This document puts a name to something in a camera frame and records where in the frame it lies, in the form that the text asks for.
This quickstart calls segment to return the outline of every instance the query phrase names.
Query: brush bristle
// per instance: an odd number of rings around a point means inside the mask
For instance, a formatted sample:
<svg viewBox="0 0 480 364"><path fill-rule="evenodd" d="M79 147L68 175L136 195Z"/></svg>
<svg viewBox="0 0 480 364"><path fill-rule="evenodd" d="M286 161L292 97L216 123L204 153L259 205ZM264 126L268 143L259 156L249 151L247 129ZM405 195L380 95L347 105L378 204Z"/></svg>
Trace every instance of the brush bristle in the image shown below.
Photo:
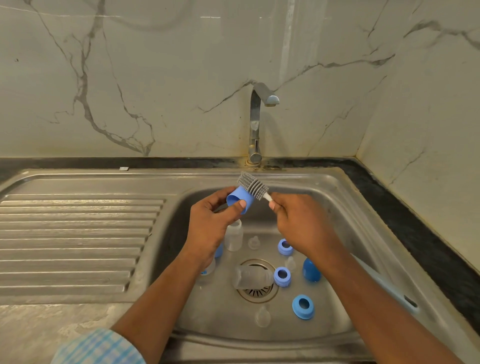
<svg viewBox="0 0 480 364"><path fill-rule="evenodd" d="M257 200L261 200L264 194L268 192L267 186L247 172L242 171L240 173L238 184Z"/></svg>

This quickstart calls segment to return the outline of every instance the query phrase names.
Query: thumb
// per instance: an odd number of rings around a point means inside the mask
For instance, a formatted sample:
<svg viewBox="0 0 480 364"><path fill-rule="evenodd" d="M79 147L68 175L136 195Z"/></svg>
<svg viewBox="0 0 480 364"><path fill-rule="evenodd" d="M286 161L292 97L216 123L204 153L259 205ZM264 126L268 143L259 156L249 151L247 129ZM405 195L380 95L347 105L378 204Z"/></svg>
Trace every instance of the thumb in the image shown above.
<svg viewBox="0 0 480 364"><path fill-rule="evenodd" d="M245 200L237 201L233 205L227 207L222 212L219 212L217 216L222 219L226 227L227 225L233 224L235 221L240 219L240 215L246 206L247 203L245 202Z"/></svg>
<svg viewBox="0 0 480 364"><path fill-rule="evenodd" d="M278 220L287 220L287 212L282 205L275 201L270 201L268 203L268 207L270 207L273 212L275 212Z"/></svg>

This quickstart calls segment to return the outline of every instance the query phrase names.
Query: sleeve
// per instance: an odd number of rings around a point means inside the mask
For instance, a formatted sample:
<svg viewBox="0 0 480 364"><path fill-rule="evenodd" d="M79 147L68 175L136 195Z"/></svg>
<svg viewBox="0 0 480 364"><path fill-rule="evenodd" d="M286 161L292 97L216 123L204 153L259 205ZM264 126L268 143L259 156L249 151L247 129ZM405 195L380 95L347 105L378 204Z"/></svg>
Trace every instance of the sleeve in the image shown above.
<svg viewBox="0 0 480 364"><path fill-rule="evenodd" d="M122 335L98 328L59 347L51 364L145 364Z"/></svg>

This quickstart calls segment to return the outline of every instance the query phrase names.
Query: drain strainer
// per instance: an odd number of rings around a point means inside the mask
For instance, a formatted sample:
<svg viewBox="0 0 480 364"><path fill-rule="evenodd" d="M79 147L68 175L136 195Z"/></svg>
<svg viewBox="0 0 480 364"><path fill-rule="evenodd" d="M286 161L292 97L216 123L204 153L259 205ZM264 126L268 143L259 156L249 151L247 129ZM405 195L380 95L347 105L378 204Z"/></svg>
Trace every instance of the drain strainer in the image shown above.
<svg viewBox="0 0 480 364"><path fill-rule="evenodd" d="M258 266L263 269L268 269L272 273L275 272L273 265L262 259L249 259L242 264L241 266ZM237 290L240 296L246 299L249 302L253 303L264 303L275 297L278 292L278 286L272 284L271 286L263 287L261 290Z"/></svg>

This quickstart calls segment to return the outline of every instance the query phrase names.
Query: chrome faucet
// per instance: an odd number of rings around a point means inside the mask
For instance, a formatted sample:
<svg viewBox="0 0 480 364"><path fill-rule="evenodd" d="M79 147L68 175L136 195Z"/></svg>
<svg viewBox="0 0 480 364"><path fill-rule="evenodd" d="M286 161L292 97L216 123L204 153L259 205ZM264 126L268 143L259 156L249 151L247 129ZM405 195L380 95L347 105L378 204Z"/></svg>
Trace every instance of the chrome faucet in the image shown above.
<svg viewBox="0 0 480 364"><path fill-rule="evenodd" d="M259 166L262 162L260 153L260 106L261 101L267 107L278 105L280 100L275 93L264 83L257 82L253 85L252 97L250 98L250 140L248 146L247 164L253 167Z"/></svg>

